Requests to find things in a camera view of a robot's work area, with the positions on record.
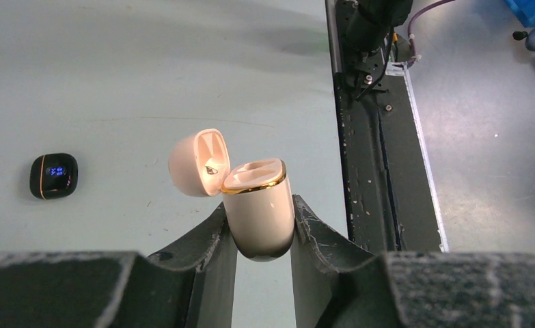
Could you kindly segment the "white earbud charging case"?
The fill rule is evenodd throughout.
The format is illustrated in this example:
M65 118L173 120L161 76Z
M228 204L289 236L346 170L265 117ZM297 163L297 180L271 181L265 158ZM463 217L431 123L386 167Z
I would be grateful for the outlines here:
M232 238L244 257L271 261L290 249L295 215L283 160L269 158L232 167L223 135L209 128L179 141L170 152L168 168L181 193L222 197Z

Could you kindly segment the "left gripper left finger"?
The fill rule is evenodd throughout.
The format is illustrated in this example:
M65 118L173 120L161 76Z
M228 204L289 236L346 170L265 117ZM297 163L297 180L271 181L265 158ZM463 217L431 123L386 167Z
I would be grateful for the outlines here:
M223 205L146 257L0 252L0 327L230 327L236 261Z

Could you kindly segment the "black earbud charging case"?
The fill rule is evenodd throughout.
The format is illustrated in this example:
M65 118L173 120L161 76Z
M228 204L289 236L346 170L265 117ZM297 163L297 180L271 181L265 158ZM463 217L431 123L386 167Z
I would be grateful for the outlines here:
M78 183L77 160L67 153L44 154L36 158L30 169L29 190L41 200L71 195Z

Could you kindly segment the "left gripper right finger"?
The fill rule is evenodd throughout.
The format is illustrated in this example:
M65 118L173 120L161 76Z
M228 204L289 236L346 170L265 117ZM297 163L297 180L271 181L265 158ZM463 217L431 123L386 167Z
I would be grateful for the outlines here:
M298 327L535 327L534 255L372 254L293 202Z

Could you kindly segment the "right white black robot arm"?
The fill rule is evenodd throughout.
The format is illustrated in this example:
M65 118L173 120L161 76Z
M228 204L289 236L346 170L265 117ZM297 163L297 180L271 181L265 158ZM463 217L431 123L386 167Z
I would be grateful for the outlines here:
M391 28L407 20L412 5L413 0L358 1L344 32L345 43L359 52L377 52Z

